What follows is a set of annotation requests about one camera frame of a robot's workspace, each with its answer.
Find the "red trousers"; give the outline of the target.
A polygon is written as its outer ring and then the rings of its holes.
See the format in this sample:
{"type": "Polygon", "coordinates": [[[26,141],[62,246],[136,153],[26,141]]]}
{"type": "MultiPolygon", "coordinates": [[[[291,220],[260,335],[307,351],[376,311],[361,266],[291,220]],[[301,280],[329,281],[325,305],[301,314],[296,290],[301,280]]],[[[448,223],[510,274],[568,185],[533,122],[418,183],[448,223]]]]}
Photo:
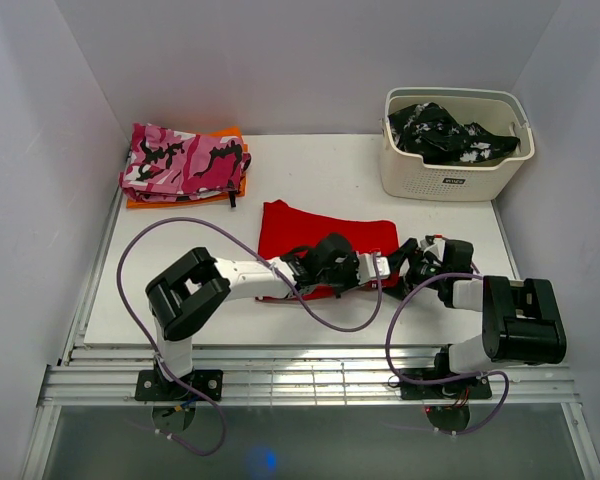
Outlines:
{"type": "Polygon", "coordinates": [[[344,236],[359,253],[388,256],[399,248],[396,225],[388,220],[352,221],[317,215],[290,207],[282,200],[265,202],[258,254],[280,257],[301,246],[314,247],[328,234],[344,236]]]}

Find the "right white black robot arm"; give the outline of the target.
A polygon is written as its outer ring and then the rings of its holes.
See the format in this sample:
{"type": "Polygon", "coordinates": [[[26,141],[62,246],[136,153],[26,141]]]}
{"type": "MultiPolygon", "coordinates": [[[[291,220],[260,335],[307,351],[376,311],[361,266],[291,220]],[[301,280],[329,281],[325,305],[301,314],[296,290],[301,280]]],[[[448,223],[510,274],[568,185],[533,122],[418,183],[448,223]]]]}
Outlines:
{"type": "Polygon", "coordinates": [[[390,296],[404,300],[431,289],[445,307],[481,316],[479,334],[442,347],[433,366],[400,370],[397,387],[404,400],[485,400],[492,395],[488,373],[507,366],[559,364],[566,355],[551,282],[481,275],[473,255],[467,241],[430,235],[407,240],[388,257],[397,278],[390,296]]]}

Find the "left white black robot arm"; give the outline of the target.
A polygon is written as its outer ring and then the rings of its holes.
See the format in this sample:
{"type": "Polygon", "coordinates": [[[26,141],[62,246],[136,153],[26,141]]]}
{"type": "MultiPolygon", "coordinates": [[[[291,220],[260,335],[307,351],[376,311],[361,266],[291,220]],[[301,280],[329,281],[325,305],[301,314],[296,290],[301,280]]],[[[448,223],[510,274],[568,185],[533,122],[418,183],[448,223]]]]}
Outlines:
{"type": "Polygon", "coordinates": [[[192,387],[192,337],[219,307],[247,298],[289,299],[327,287],[336,296],[356,289],[377,273],[374,256],[356,252],[340,234],[317,245],[301,246],[266,262],[216,258],[194,248],[145,288],[159,330],[157,386],[168,398],[181,399],[192,387]]]}

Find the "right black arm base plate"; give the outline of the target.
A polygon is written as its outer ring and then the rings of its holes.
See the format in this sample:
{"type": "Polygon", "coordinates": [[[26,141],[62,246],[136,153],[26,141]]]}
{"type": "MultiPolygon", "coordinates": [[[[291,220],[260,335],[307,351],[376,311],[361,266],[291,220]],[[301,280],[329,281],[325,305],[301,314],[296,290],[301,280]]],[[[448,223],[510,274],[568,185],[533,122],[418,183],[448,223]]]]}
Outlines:
{"type": "Polygon", "coordinates": [[[433,384],[416,385],[392,375],[388,386],[398,389],[402,400],[459,401],[492,398],[491,386],[486,378],[461,378],[457,374],[436,372],[434,368],[401,369],[400,374],[419,381],[433,381],[433,384]]]}

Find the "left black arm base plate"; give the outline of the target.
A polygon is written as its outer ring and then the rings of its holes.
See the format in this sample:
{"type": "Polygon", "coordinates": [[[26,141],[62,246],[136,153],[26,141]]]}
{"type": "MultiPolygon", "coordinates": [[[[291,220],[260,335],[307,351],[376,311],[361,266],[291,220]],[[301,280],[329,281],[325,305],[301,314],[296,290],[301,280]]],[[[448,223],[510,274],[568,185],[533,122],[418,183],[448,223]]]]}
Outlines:
{"type": "MultiPolygon", "coordinates": [[[[180,378],[189,387],[207,395],[214,401],[219,401],[222,395],[222,370],[194,370],[180,378]]],[[[172,379],[165,377],[159,369],[142,370],[139,372],[134,399],[143,402],[186,402],[198,398],[189,389],[181,386],[172,379]]]]}

